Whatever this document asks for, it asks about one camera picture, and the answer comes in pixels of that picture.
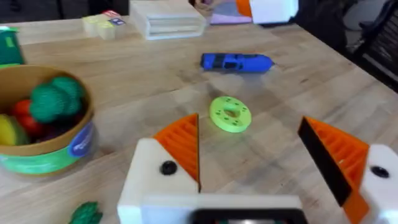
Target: table surface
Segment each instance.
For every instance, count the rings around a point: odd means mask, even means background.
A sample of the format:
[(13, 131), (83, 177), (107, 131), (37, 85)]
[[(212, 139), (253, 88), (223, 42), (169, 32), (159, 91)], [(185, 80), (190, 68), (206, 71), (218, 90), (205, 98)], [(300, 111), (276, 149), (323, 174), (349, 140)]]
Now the table surface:
[[(303, 115), (368, 143), (398, 149), (398, 96), (298, 26), (212, 26), (202, 37), (146, 41), (133, 28), (120, 40), (85, 38), (81, 21), (13, 24), (27, 61), (69, 70), (95, 98), (98, 148), (89, 163), (52, 181), (0, 176), (0, 223), (66, 223), (99, 201), (102, 223), (119, 223), (116, 204), (138, 139), (191, 113), (200, 115), (203, 192), (294, 194), (310, 223), (340, 223), (341, 209), (297, 136)], [(203, 72), (205, 52), (265, 54), (266, 74)], [(239, 98), (252, 124), (217, 128), (208, 108)]]

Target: blue toy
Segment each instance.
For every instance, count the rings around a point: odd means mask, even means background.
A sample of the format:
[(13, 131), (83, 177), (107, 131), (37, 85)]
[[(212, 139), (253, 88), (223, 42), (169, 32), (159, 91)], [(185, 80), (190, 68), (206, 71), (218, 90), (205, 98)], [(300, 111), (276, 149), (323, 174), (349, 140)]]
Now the blue toy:
[(266, 72), (273, 64), (269, 57), (260, 54), (205, 53), (200, 62), (205, 70), (228, 72)]

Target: chair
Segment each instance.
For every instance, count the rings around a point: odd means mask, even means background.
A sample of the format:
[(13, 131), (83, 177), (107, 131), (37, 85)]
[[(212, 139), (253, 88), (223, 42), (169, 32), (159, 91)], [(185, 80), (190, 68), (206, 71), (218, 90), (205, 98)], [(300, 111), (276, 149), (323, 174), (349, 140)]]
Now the chair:
[(398, 93), (398, 1), (387, 1), (374, 22), (359, 25), (364, 42), (349, 59)]

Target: green box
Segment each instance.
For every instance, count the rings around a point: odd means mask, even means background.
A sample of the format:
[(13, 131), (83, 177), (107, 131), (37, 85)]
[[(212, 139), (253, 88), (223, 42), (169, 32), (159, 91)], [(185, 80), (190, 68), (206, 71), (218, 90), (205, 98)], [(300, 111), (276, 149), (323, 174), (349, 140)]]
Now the green box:
[(0, 26), (0, 68), (24, 64), (17, 29)]

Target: green ring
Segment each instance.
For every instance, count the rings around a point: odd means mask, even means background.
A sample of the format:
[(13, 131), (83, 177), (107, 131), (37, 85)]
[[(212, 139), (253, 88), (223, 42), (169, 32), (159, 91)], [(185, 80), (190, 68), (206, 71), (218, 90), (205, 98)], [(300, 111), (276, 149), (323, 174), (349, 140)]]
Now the green ring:
[(230, 96), (215, 98), (210, 105), (210, 118), (224, 131), (240, 133), (251, 123), (249, 108)]

